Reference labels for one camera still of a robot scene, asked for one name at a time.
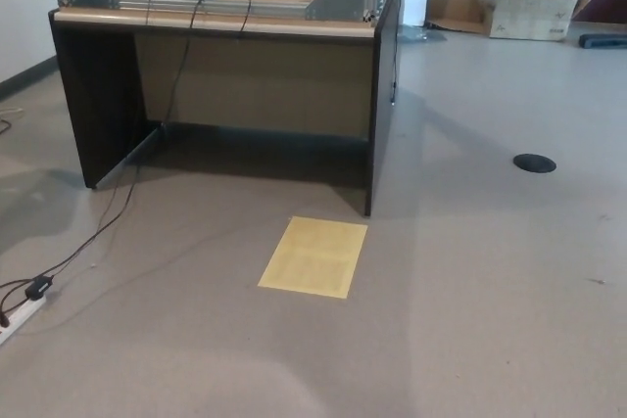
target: desk top edge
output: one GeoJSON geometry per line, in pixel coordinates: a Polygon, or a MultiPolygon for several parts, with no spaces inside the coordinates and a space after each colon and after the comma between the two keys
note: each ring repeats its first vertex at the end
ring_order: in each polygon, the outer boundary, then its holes
{"type": "MultiPolygon", "coordinates": [[[[62,8],[54,14],[55,22],[92,23],[123,26],[157,26],[170,28],[189,28],[191,14],[175,12],[151,12],[148,17],[140,10],[106,10],[62,8]]],[[[335,36],[353,38],[372,38],[374,28],[369,23],[359,22],[321,22],[298,19],[262,18],[243,16],[198,15],[193,29],[213,31],[296,34],[311,36],[335,36]]]]}

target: baseboard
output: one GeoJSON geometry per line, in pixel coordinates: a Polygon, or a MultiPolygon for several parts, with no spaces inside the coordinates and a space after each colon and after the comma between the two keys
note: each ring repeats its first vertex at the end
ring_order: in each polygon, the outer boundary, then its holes
{"type": "Polygon", "coordinates": [[[27,89],[30,85],[47,77],[58,68],[57,57],[53,56],[52,58],[46,59],[30,69],[26,69],[24,72],[6,79],[4,82],[0,82],[0,102],[18,92],[21,92],[22,90],[27,89]]]}

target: round black floor cover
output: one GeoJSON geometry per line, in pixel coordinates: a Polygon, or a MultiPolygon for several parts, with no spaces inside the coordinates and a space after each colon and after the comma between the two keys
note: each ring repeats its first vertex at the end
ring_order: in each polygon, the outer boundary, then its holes
{"type": "Polygon", "coordinates": [[[548,157],[535,154],[520,154],[513,158],[513,163],[518,168],[532,173],[551,173],[557,168],[555,162],[548,157]]]}

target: gray floor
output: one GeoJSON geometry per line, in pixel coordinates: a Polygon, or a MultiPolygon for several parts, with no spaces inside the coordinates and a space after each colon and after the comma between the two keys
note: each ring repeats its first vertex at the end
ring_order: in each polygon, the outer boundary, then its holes
{"type": "MultiPolygon", "coordinates": [[[[257,283],[290,216],[360,221],[351,191],[148,165],[1,348],[0,415],[627,416],[625,52],[447,37],[403,46],[347,301],[257,283]]],[[[69,254],[112,190],[82,187],[58,76],[2,106],[26,108],[0,137],[7,280],[69,254]]]]}

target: power strip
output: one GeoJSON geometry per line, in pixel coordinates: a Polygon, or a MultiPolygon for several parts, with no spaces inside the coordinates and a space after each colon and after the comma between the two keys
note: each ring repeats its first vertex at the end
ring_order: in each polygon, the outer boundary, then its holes
{"type": "Polygon", "coordinates": [[[9,340],[30,317],[37,313],[37,311],[43,307],[45,303],[46,297],[44,296],[38,301],[27,301],[18,310],[13,312],[9,317],[11,325],[7,328],[0,327],[0,347],[4,345],[4,343],[9,340]]]}

